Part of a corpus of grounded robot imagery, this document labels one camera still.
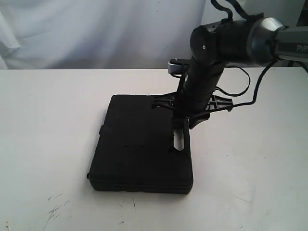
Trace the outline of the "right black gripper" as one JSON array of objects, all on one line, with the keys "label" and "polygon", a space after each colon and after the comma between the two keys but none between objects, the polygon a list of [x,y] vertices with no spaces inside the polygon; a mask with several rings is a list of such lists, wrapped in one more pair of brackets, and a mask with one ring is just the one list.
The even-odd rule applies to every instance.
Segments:
[{"label": "right black gripper", "polygon": [[152,107],[162,107],[172,110],[175,114],[189,118],[189,129],[209,119],[209,114],[218,111],[231,111],[233,108],[232,99],[211,95],[205,101],[194,101],[183,99],[177,92],[163,95],[154,95]]}]

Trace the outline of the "right robot arm Piper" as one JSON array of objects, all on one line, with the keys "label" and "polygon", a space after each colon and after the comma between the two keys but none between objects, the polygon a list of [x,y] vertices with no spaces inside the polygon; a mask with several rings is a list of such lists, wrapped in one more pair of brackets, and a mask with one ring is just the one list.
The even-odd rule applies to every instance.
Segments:
[{"label": "right robot arm Piper", "polygon": [[226,67],[252,64],[267,71],[277,62],[287,60],[306,69],[308,29],[284,26],[271,17],[224,20],[194,29],[190,48],[191,59],[168,62],[168,73],[180,80],[177,90],[155,96],[153,107],[172,110],[194,128],[213,112],[235,108],[233,94],[214,95]]}]

